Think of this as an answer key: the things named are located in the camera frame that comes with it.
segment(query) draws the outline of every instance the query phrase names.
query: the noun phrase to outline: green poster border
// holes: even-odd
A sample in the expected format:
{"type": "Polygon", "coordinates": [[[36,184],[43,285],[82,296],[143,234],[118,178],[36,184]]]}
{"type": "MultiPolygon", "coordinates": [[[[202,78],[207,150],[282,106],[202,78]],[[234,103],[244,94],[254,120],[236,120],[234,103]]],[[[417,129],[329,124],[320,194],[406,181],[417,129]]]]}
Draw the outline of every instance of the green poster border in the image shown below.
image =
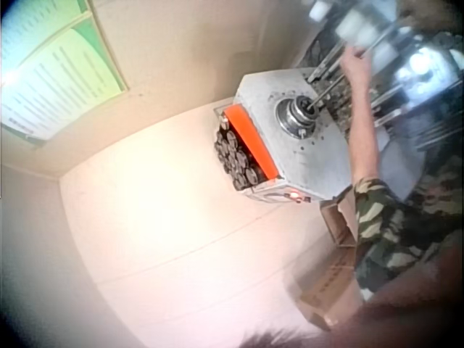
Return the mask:
{"type": "Polygon", "coordinates": [[[111,71],[113,78],[115,78],[117,85],[121,92],[127,90],[127,87],[123,81],[123,78],[116,70],[113,59],[107,51],[105,42],[100,37],[99,29],[92,17],[86,18],[72,27],[79,35],[81,35],[95,50],[95,52],[103,59],[104,63],[108,66],[111,71]]]}
{"type": "Polygon", "coordinates": [[[78,5],[80,8],[80,13],[84,13],[85,11],[89,10],[88,5],[87,5],[87,0],[77,0],[78,5]]]}

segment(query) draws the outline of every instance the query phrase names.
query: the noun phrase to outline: poster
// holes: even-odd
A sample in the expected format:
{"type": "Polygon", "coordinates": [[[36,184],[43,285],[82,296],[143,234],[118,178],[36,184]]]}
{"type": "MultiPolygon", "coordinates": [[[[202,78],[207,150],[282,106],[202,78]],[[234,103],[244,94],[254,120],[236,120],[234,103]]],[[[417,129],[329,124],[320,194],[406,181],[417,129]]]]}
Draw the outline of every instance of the poster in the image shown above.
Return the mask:
{"type": "MultiPolygon", "coordinates": [[[[7,60],[2,61],[1,121],[26,139],[47,141],[80,116],[123,93],[126,86],[90,12],[82,15],[88,9],[84,1],[23,0],[20,5],[23,7],[13,10],[21,15],[21,22],[31,22],[31,16],[40,19],[44,8],[56,9],[59,15],[53,24],[42,23],[43,29],[28,36],[25,45],[19,45],[21,49],[3,52],[7,60]]],[[[11,23],[2,25],[3,34],[11,28],[8,25],[11,23]]],[[[12,38],[12,33],[10,29],[7,38],[12,38]]]]}

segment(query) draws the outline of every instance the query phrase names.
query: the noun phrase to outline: light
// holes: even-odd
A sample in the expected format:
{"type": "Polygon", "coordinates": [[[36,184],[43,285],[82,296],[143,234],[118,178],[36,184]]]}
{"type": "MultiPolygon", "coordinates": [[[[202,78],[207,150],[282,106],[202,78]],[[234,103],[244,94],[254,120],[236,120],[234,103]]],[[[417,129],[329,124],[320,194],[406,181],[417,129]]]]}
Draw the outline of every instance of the light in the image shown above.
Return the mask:
{"type": "Polygon", "coordinates": [[[15,83],[20,78],[20,72],[18,70],[12,70],[7,72],[2,79],[2,85],[7,86],[15,83]]]}
{"type": "Polygon", "coordinates": [[[430,58],[424,53],[413,54],[409,59],[409,64],[414,73],[418,75],[425,75],[430,70],[430,58]]]}

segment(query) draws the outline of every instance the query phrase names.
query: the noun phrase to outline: metal shaft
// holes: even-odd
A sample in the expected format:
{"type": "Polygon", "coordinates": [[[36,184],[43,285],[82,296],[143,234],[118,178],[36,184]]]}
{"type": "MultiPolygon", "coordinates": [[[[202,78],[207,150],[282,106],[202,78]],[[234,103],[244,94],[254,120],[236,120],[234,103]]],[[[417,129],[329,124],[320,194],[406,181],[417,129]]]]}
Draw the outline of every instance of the metal shaft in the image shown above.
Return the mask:
{"type": "MultiPolygon", "coordinates": [[[[396,28],[396,23],[392,23],[375,41],[368,49],[366,49],[361,55],[360,58],[363,58],[368,52],[372,51],[374,48],[377,47],[384,39],[387,37],[394,29],[396,28]]],[[[342,80],[344,79],[344,75],[340,75],[339,78],[335,80],[312,104],[307,108],[308,110],[312,109],[315,105],[318,104],[327,94],[332,91],[342,80]]]]}

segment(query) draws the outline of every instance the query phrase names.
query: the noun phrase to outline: machine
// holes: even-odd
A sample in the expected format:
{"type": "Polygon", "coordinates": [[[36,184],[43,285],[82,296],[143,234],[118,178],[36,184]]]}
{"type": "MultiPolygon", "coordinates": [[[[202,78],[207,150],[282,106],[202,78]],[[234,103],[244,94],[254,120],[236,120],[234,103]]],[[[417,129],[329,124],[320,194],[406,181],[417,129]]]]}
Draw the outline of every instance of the machine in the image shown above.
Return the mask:
{"type": "Polygon", "coordinates": [[[462,37],[427,40],[377,3],[315,2],[310,18],[326,23],[307,52],[317,66],[244,76],[233,105],[219,115],[215,143],[237,191],[266,202],[311,202],[350,185],[351,90],[340,69],[346,43],[372,52],[370,97],[380,133],[396,138],[398,120],[420,118],[420,127],[406,127],[417,151],[462,134],[462,37]],[[318,45],[326,47],[321,60],[312,58],[318,45]]]}

